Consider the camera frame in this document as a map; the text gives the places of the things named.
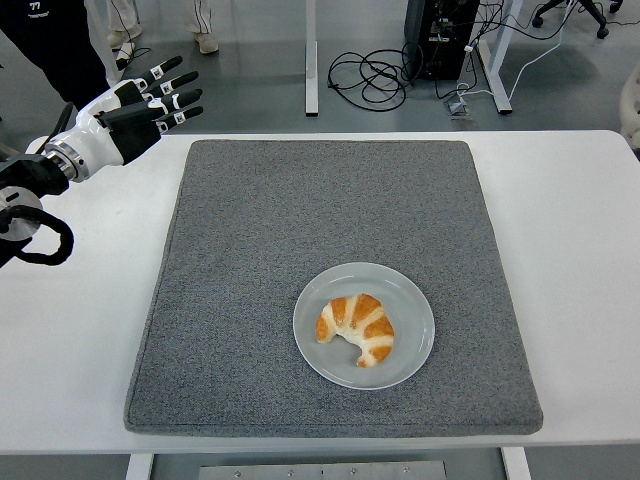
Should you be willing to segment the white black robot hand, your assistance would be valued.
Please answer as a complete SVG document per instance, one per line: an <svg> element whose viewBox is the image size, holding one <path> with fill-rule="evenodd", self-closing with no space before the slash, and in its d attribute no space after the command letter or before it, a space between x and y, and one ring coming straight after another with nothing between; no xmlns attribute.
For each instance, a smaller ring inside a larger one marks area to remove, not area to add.
<svg viewBox="0 0 640 480"><path fill-rule="evenodd" d="M140 157L170 129L203 113L196 104L202 90L186 88L199 73L166 76L181 62L173 57L111 87L79 111L71 129L46 142L44 156L78 183Z"/></svg>

